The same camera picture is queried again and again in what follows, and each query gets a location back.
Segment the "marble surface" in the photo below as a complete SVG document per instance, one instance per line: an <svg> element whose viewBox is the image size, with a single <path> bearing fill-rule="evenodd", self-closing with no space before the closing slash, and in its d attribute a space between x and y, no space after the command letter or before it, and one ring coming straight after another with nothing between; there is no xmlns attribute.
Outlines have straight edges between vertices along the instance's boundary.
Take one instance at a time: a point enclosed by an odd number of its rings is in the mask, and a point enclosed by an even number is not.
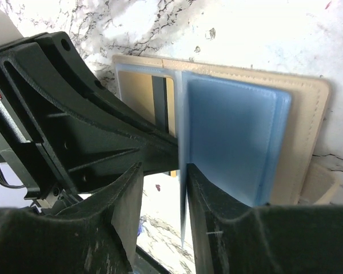
<svg viewBox="0 0 343 274"><path fill-rule="evenodd" d="M332 202L343 204L343 0L0 0L0 9L24 36L67 32L114 93L113 54L328 79L333 95L314 158L340 177Z"/></svg>

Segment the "marble countertop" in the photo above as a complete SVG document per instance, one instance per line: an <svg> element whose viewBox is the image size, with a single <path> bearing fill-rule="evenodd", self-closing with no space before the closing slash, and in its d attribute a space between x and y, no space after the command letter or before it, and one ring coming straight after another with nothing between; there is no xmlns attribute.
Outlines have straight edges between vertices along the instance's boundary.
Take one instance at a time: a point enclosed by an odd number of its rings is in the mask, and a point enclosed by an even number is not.
<svg viewBox="0 0 343 274"><path fill-rule="evenodd" d="M343 204L343 0L0 0L23 36L65 31L117 93L113 54L324 77L333 94L314 158Z"/></svg>

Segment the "blue panel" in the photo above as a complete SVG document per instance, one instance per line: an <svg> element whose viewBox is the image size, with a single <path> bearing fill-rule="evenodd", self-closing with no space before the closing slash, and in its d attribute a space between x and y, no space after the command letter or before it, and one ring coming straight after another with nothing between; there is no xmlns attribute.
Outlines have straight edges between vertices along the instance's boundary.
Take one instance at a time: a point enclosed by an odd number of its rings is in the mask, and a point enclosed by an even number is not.
<svg viewBox="0 0 343 274"><path fill-rule="evenodd" d="M291 97L273 88L183 74L189 132L181 163L249 205L269 201Z"/></svg>

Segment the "screw hole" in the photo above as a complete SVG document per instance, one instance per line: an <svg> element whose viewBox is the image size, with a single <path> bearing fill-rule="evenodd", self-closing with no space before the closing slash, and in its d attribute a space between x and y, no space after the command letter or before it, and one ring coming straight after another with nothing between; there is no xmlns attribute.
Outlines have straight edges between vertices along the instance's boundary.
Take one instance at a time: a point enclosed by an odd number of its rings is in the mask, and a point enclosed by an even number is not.
<svg viewBox="0 0 343 274"><path fill-rule="evenodd" d="M65 39L61 40L61 45L65 50L67 50L67 51L71 50L70 44Z"/></svg>
<svg viewBox="0 0 343 274"><path fill-rule="evenodd" d="M53 196L57 197L59 195L59 189L57 187L55 187L53 189Z"/></svg>
<svg viewBox="0 0 343 274"><path fill-rule="evenodd" d="M101 90L105 90L105 87L102 85L102 83L99 80L95 80L94 83Z"/></svg>

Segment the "black cable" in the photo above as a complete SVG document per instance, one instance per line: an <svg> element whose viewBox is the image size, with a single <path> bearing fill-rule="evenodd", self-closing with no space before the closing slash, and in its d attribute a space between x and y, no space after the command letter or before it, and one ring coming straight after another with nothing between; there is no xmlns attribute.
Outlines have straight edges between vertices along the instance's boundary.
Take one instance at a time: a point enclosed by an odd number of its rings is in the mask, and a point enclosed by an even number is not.
<svg viewBox="0 0 343 274"><path fill-rule="evenodd" d="M4 174L2 173L1 171L1 168L0 168L0 185L2 185L3 187L6 187L6 188L10 188L12 190L18 190L20 188L23 188L25 187L24 185L21 185L21 186L12 186L10 184L7 183L5 177L4 177Z"/></svg>

